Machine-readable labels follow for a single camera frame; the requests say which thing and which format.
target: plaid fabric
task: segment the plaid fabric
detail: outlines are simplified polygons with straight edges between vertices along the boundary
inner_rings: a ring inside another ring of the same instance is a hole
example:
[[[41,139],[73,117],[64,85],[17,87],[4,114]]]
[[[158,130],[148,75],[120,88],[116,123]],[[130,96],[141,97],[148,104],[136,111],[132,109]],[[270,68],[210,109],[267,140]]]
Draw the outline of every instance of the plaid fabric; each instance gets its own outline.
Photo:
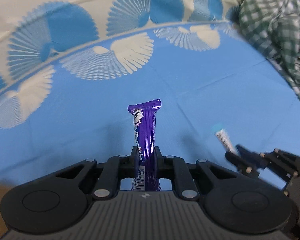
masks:
[[[300,99],[300,0],[244,0],[240,30]]]

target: barcode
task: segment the barcode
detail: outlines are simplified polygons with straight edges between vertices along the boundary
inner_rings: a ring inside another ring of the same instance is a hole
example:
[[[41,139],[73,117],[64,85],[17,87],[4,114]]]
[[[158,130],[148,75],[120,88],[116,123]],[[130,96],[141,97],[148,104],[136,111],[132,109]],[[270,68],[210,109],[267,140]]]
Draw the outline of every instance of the barcode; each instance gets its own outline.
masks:
[[[145,190],[145,167],[139,166],[138,176],[133,179],[133,187],[134,191],[144,191]]]

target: cartoon cow logo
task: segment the cartoon cow logo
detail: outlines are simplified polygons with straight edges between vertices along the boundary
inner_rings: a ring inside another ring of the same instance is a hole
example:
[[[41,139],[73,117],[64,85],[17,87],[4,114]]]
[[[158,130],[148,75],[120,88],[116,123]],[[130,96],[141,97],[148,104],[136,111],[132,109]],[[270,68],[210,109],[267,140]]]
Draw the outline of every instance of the cartoon cow logo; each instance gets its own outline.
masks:
[[[143,112],[141,109],[137,109],[135,112],[134,112],[134,127],[136,129],[136,127],[138,127],[140,124],[141,124],[141,119],[143,118]]]

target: candy wrapper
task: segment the candy wrapper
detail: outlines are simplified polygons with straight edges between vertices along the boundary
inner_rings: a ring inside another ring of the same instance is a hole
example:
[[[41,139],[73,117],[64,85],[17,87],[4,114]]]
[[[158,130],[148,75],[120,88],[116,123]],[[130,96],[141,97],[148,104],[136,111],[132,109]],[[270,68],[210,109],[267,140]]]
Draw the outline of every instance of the candy wrapper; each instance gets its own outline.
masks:
[[[161,190],[159,179],[156,178],[156,159],[153,154],[155,114],[160,107],[160,99],[128,107],[129,113],[134,116],[134,134],[139,153],[137,177],[133,179],[132,190]]]
[[[218,139],[220,140],[220,142],[223,144],[224,148],[227,151],[237,154],[237,151],[233,147],[229,135],[225,129],[221,129],[220,131],[216,132],[216,136],[218,137]]]

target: blue fabric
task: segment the blue fabric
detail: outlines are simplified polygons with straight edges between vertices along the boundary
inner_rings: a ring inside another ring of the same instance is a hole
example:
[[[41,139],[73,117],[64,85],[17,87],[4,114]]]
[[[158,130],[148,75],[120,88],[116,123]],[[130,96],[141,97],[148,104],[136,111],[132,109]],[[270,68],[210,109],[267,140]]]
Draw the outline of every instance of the blue fabric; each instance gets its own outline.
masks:
[[[24,123],[0,129],[0,180],[20,184],[82,159],[129,154],[135,141],[127,106],[154,98],[162,101],[156,145],[163,155],[233,169],[213,133],[220,123],[234,144],[300,155],[300,103],[251,46],[221,32],[218,49],[199,52],[159,39],[152,29],[147,34],[155,44],[151,59],[120,78],[84,80],[62,68],[62,59],[50,63],[56,72],[41,107]]]
[[[235,21],[236,6],[225,12],[221,0],[194,0],[191,23],[181,23],[182,0],[137,2],[132,8],[132,0],[114,0],[104,40],[79,5],[49,2],[24,17],[0,66],[0,182],[21,184],[87,158],[129,155],[135,137],[127,107],[157,98],[163,155],[234,170],[216,127],[253,151],[300,155],[300,102],[284,79],[232,22],[195,23],[223,15]],[[138,30],[149,20],[155,28]],[[282,187],[269,171],[261,176]],[[131,183],[124,180],[122,189]]]

